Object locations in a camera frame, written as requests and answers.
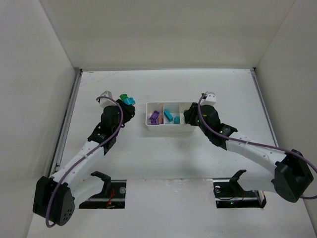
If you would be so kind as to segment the small teal lego brick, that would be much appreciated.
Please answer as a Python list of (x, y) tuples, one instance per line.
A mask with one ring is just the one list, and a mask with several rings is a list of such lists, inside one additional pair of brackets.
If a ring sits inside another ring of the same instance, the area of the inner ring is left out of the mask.
[(174, 118), (174, 123), (175, 124), (180, 124), (180, 117), (175, 117)]

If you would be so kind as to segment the green lego brick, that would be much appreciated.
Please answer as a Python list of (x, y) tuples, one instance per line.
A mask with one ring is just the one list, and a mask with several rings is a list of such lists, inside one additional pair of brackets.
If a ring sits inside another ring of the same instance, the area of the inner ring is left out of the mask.
[(119, 97), (122, 101), (124, 101), (125, 99), (128, 99), (127, 94), (121, 94)]

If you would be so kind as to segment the teal rounded lego brick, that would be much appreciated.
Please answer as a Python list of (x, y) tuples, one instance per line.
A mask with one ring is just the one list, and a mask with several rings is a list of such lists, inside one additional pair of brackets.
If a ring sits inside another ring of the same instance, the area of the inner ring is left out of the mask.
[(135, 100), (132, 97), (125, 98), (123, 102), (127, 105), (135, 105)]

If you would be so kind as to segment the purple lego plate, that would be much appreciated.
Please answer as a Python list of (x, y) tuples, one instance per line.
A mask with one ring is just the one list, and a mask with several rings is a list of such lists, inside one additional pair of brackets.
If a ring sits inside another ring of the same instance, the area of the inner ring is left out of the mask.
[(158, 111), (154, 110), (154, 112), (149, 117), (149, 121), (157, 121), (159, 118), (159, 115), (160, 115), (160, 113)]

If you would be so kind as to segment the purple curved lego brick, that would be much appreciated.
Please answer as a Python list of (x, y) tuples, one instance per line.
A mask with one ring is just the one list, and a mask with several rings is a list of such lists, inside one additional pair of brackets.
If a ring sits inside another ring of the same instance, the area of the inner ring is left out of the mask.
[(150, 120), (149, 123), (150, 123), (150, 125), (158, 125), (157, 120)]

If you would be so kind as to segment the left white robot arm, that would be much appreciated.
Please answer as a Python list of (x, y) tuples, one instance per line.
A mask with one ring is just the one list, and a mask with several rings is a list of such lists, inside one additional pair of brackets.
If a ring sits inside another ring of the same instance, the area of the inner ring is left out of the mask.
[(121, 128), (135, 115), (135, 107), (121, 100), (106, 106), (101, 121), (82, 149), (63, 168), (36, 183), (33, 213), (45, 219), (46, 226), (65, 225), (75, 209), (93, 195), (108, 193), (110, 176), (92, 169), (116, 143)]

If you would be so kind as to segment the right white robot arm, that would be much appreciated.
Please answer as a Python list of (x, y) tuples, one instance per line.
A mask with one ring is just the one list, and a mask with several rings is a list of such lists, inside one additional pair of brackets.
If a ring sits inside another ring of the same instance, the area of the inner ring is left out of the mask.
[(295, 203), (313, 182), (312, 164), (304, 160), (297, 150), (284, 150), (257, 143), (236, 128), (220, 121), (217, 110), (211, 105), (192, 103), (184, 110), (184, 120), (198, 126), (209, 141), (226, 151), (244, 156), (269, 172), (268, 178), (246, 180), (239, 186), (255, 190), (259, 185), (264, 191), (272, 191), (288, 202)]

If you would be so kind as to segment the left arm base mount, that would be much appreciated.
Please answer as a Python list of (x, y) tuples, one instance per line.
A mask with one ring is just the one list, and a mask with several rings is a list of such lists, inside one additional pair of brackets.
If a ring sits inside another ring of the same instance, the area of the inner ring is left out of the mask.
[(110, 180), (107, 177), (100, 193), (80, 204), (80, 209), (124, 209), (127, 180)]

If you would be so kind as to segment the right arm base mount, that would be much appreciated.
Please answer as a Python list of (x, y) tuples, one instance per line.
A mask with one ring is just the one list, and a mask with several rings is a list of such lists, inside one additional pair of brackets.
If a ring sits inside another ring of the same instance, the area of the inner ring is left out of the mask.
[(238, 183), (246, 170), (239, 170), (230, 178), (213, 180), (213, 193), (218, 209), (231, 208), (261, 208), (266, 206), (266, 196), (263, 191), (244, 190)]

